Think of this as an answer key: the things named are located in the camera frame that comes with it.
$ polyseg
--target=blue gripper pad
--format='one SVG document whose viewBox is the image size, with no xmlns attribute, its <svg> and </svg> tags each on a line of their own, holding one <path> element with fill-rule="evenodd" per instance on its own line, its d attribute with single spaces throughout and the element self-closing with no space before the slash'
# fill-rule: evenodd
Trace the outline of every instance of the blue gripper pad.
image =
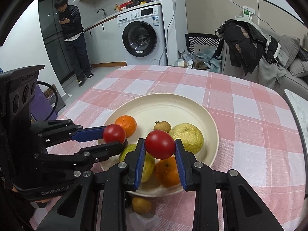
<svg viewBox="0 0 308 231">
<path fill-rule="evenodd" d="M 145 148 L 144 148 L 144 140 L 139 152 L 138 160 L 136 163 L 135 168 L 135 182 L 134 182 L 134 188 L 138 190 L 140 184 L 141 184 L 141 177 L 142 177 L 142 171 L 143 171 L 143 165 L 144 165 L 144 159 L 145 159 Z"/>
<path fill-rule="evenodd" d="M 180 182 L 185 191 L 195 190 L 193 183 L 192 165 L 196 162 L 193 153 L 185 151 L 181 139 L 175 140 L 175 161 L 179 173 Z"/>
<path fill-rule="evenodd" d="M 103 138 L 103 132 L 106 126 L 82 128 L 71 135 L 73 141 L 88 142 Z"/>
</svg>

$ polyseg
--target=orange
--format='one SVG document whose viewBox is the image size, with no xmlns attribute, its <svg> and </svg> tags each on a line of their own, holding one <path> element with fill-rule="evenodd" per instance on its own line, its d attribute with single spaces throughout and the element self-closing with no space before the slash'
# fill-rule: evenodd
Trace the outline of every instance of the orange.
<svg viewBox="0 0 308 231">
<path fill-rule="evenodd" d="M 131 116 L 120 116 L 118 119 L 115 121 L 116 125 L 120 125 L 126 132 L 126 137 L 130 137 L 137 128 L 137 123 L 135 119 Z"/>
<path fill-rule="evenodd" d="M 174 157 L 160 160 L 155 166 L 155 177 L 164 187 L 171 187 L 180 183 L 177 164 Z"/>
</svg>

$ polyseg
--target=washing machine control panel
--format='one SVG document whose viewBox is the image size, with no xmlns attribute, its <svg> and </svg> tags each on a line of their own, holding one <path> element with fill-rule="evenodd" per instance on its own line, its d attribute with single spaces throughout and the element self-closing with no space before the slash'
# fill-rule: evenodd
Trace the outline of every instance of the washing machine control panel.
<svg viewBox="0 0 308 231">
<path fill-rule="evenodd" d="M 151 15 L 158 15 L 158 6 L 140 8 L 124 13 L 122 15 L 118 15 L 117 22 L 118 24 L 121 24 L 126 21 L 149 17 Z"/>
<path fill-rule="evenodd" d="M 130 19 L 141 18 L 148 15 L 157 15 L 157 8 L 144 8 L 131 11 Z"/>
</svg>

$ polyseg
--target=pink checkered tablecloth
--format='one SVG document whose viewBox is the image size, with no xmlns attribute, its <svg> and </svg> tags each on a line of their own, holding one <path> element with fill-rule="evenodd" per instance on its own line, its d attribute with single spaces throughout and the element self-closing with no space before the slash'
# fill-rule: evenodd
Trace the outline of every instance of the pink checkered tablecloth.
<svg viewBox="0 0 308 231">
<path fill-rule="evenodd" d="M 153 93 L 182 95 L 204 106 L 213 116 L 220 137 L 212 169 L 238 170 L 285 230 L 293 231 L 297 227 L 305 194 L 303 149 L 287 103 L 269 88 L 201 70 L 131 65 L 102 79 L 59 119 L 72 119 L 84 128 L 101 126 L 124 103 Z M 49 153 L 72 155 L 90 145 L 96 145 L 96 141 L 69 141 L 49 148 Z M 100 172 L 101 168 L 95 164 L 92 170 Z M 46 208 L 36 210 L 31 219 L 34 228 L 57 199 L 51 200 Z M 127 210 L 127 230 L 192 230 L 194 192 L 151 201 L 151 213 L 145 216 Z M 218 205 L 219 226 L 223 230 L 220 194 Z"/>
</svg>

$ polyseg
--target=gray floor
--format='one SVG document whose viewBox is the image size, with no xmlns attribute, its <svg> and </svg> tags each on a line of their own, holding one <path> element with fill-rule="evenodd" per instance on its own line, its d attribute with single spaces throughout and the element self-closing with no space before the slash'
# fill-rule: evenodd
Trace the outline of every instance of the gray floor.
<svg viewBox="0 0 308 231">
<path fill-rule="evenodd" d="M 64 91 L 71 96 L 65 101 L 66 106 L 61 109 L 58 114 L 62 114 L 62 112 L 66 110 L 75 100 L 77 100 L 79 96 L 97 84 L 100 80 L 106 77 L 106 75 L 110 74 L 118 68 L 119 67 L 93 68 L 92 73 L 94 76 L 87 79 L 84 85 L 81 87 L 79 87 L 78 83 L 76 82 L 76 76 L 71 77 L 68 81 L 62 84 Z"/>
</svg>

